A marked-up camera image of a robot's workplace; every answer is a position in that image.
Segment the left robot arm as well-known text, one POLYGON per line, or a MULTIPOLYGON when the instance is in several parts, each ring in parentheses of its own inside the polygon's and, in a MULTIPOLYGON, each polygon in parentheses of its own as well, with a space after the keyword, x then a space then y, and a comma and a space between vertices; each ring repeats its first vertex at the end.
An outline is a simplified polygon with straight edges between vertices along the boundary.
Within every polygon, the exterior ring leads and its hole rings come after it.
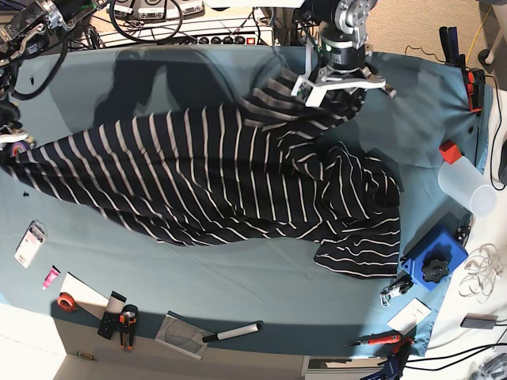
POLYGON ((295 81, 293 97, 317 108, 328 92, 353 95, 380 89, 396 96, 396 90, 366 60, 372 55, 366 22, 375 5, 375 1, 305 1, 295 10, 307 42, 305 72, 295 81))

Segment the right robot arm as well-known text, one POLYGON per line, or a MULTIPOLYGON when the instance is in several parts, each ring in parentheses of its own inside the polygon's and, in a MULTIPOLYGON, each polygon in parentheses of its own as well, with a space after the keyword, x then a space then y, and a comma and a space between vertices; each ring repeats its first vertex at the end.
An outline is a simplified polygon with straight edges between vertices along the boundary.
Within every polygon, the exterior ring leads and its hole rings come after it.
POLYGON ((1 26, 1 149, 29 137, 22 129, 21 112, 13 100, 28 101, 46 90, 68 53, 68 37, 78 24, 105 7, 106 1, 34 1, 1 26), (23 62, 57 46, 59 57, 39 88, 15 90, 23 62))

